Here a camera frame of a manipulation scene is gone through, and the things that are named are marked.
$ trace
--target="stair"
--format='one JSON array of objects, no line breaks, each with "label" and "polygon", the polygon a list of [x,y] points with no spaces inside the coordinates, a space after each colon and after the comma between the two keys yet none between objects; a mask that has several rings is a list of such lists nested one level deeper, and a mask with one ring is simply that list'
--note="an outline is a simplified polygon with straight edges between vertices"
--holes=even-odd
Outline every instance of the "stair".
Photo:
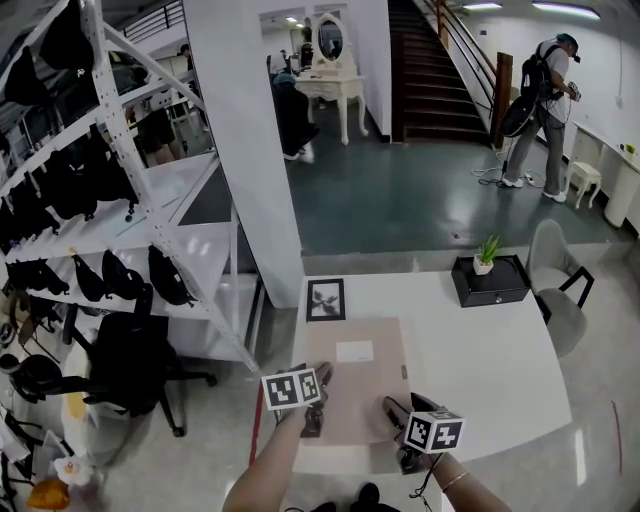
[{"label": "stair", "polygon": [[402,109],[403,140],[490,145],[473,100],[431,25],[412,0],[388,2],[392,37],[403,35],[403,63],[394,66],[392,60],[394,83],[402,84],[403,96],[394,99],[394,110]]}]

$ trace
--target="cardboard folder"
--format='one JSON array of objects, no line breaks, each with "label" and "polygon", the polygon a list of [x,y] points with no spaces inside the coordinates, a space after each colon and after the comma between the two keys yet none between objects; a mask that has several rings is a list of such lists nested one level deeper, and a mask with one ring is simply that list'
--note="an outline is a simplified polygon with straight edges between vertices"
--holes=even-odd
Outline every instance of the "cardboard folder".
[{"label": "cardboard folder", "polygon": [[398,431],[382,410],[388,395],[410,403],[397,318],[309,322],[307,363],[330,361],[334,374],[319,439],[310,445],[362,445],[392,440]]}]

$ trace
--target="white stool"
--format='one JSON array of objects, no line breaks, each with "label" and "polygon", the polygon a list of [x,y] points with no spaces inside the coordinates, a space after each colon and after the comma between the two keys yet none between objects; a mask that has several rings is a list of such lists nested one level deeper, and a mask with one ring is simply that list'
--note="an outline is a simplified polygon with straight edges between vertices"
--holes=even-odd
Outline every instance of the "white stool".
[{"label": "white stool", "polygon": [[576,201],[576,210],[580,208],[580,201],[586,190],[595,185],[596,189],[591,194],[589,200],[589,208],[593,206],[593,198],[600,192],[600,185],[602,183],[602,176],[592,165],[585,162],[571,162],[567,168],[567,185],[564,188],[565,195],[569,192],[569,185],[571,185],[571,176],[576,175],[580,178],[580,187],[578,188],[578,200]]}]

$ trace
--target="black box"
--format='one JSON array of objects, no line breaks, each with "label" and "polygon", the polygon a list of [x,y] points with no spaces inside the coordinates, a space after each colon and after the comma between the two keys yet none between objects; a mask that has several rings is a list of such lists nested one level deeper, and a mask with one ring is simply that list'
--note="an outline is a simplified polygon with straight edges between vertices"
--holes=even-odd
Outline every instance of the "black box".
[{"label": "black box", "polygon": [[473,258],[458,258],[451,277],[463,308],[524,300],[531,288],[529,277],[517,256],[498,256],[487,275],[476,275]]}]

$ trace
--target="shelving unit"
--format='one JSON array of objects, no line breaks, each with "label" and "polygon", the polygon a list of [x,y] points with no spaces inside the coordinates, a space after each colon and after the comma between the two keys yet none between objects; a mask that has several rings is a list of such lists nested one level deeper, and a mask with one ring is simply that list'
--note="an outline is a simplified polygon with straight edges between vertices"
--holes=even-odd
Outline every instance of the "shelving unit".
[{"label": "shelving unit", "polygon": [[[52,9],[57,15],[67,0]],[[94,218],[85,221],[76,216],[61,221],[58,235],[46,230],[38,239],[14,247],[5,262],[48,260],[48,265],[70,286],[68,294],[53,295],[49,291],[28,290],[35,296],[59,302],[80,304],[113,311],[132,312],[135,301],[120,297],[103,298],[91,302],[82,294],[76,280],[73,254],[79,254],[98,274],[101,273],[102,254],[111,250],[128,268],[137,271],[150,282],[148,247],[155,245],[169,256],[180,272],[190,293],[197,302],[190,306],[173,306],[154,292],[152,313],[171,317],[170,340],[178,353],[185,356],[242,361],[251,370],[258,366],[254,359],[260,313],[264,302],[264,288],[256,274],[238,274],[237,236],[239,221],[231,207],[230,221],[212,224],[181,226],[180,221],[206,182],[220,167],[215,151],[185,158],[146,169],[127,127],[123,106],[150,97],[156,92],[176,88],[189,101],[204,108],[183,82],[193,79],[188,72],[176,78],[149,56],[140,52],[120,33],[102,20],[101,0],[85,0],[83,24],[87,38],[94,48],[93,82],[100,106],[54,137],[27,160],[0,187],[6,195],[11,187],[45,164],[51,152],[60,150],[89,132],[94,123],[104,123],[112,139],[120,165],[126,171],[139,199],[133,218],[127,222],[129,202],[118,200],[98,203]],[[47,15],[34,29],[44,34],[55,15]],[[37,39],[27,37],[25,44]],[[107,38],[132,55],[160,82],[153,82],[123,96],[115,86],[106,50]],[[0,88],[6,83],[7,68],[0,77]],[[223,274],[229,262],[230,274]]]}]

